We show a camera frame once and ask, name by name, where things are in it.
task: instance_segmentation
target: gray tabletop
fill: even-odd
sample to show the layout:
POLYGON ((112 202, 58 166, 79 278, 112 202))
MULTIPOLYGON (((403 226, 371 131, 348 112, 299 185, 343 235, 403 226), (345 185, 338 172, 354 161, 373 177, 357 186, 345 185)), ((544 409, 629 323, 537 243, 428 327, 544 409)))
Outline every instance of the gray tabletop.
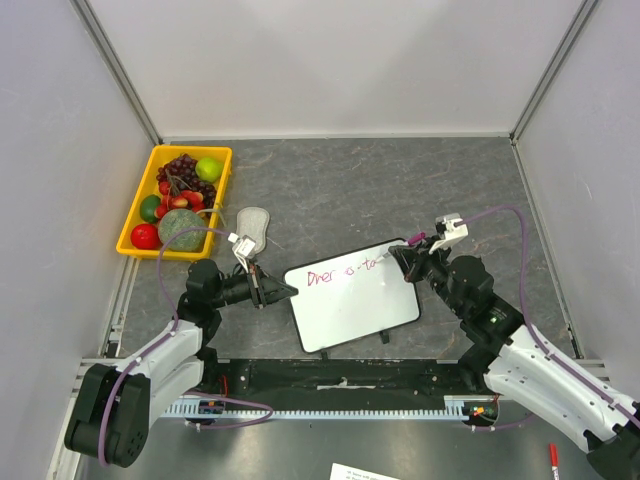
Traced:
MULTIPOLYGON (((463 216, 503 203, 523 207, 531 223, 524 187, 506 138, 316 139, 221 142, 233 149, 233 174, 225 199, 229 228, 247 206, 267 209, 271 223, 260 265, 280 276, 290 267, 384 240, 433 232, 437 216, 463 216)), ((501 213, 474 224, 454 255, 480 255, 495 277, 495 290, 517 305, 520 230, 516 217, 501 213)), ((536 325, 572 354, 540 240, 530 235, 527 298, 536 325)), ((227 242, 212 254, 223 269, 235 263, 227 242)), ((173 298, 184 291, 184 262, 165 262, 173 298)), ((422 318, 391 333, 331 349, 333 358, 457 359, 470 346, 459 322, 419 285, 422 318)), ((288 302, 260 312, 234 305, 212 345, 221 357, 304 358, 288 302)), ((169 320, 158 289, 155 262, 142 261, 126 318, 121 356, 140 348, 169 320)))
POLYGON ((329 480, 335 462, 399 480, 549 480, 549 443, 558 448, 560 478, 600 478, 584 453, 540 419, 494 433, 471 433, 461 423, 390 420, 280 420, 197 433, 159 420, 131 467, 104 469, 89 460, 76 478, 329 480))

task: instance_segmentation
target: green melon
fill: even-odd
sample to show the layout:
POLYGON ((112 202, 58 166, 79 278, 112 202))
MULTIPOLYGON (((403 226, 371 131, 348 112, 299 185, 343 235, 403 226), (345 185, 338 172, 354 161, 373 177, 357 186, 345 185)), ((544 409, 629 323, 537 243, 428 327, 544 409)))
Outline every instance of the green melon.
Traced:
MULTIPOLYGON (((171 210, 162 217, 160 225, 158 225, 158 236, 163 244, 166 244, 169 239, 178 233, 180 230, 184 230, 189 227, 204 227, 204 220, 200 216, 191 210, 179 208, 171 210)), ((204 244, 204 237, 207 232, 204 230, 197 230, 194 232, 183 233, 176 238, 169 248, 176 252, 196 252, 202 248, 204 244)))

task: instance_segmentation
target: marble surface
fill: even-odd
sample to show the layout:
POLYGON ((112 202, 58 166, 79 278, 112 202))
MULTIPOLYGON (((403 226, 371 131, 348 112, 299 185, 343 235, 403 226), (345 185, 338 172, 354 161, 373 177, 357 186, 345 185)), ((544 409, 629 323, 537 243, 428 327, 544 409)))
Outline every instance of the marble surface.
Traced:
MULTIPOLYGON (((225 212, 231 230, 247 206, 267 209, 267 248, 258 259, 281 277, 289 267, 418 231, 433 232, 437 216, 469 216, 510 203, 527 212, 531 228, 527 299, 534 322, 573 356, 542 246, 518 168, 506 138, 243 140, 217 143, 233 149, 233 175, 225 212)), ((453 255, 480 255, 495 277, 495 291, 518 304, 520 228, 515 215, 499 213, 475 223, 453 255)), ((218 241, 212 258, 229 272, 230 244, 218 241)), ((177 300, 188 264, 164 262, 165 282, 177 300)), ((422 318, 378 335, 340 345, 332 358, 457 359, 470 346, 458 320, 423 283, 422 318)), ((212 346, 221 357, 305 358, 288 301, 257 311, 250 304, 222 310, 212 346)), ((155 262, 140 264, 126 318, 121 356, 169 321, 155 262)))

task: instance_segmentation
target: red handwriting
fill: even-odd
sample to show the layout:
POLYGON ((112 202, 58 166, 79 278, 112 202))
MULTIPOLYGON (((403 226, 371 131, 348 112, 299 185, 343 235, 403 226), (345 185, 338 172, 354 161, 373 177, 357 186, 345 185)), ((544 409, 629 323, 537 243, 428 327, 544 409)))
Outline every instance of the red handwriting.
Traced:
POLYGON ((369 271, 375 266, 375 260, 369 260, 367 258, 360 265, 356 265, 355 268, 347 267, 343 271, 331 270, 330 272, 324 273, 307 272, 307 287, 321 283, 330 283, 340 275, 348 275, 350 277, 356 273, 356 270, 360 270, 362 267, 365 267, 367 271, 369 271))

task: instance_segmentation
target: green apple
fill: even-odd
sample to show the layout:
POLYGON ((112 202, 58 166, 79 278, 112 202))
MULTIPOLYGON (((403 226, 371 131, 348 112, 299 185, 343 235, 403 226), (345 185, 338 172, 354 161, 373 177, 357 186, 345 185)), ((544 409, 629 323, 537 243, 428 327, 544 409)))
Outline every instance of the green apple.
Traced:
POLYGON ((213 183, 222 175, 224 165, 211 157, 204 157, 196 163, 196 175, 200 180, 213 183))

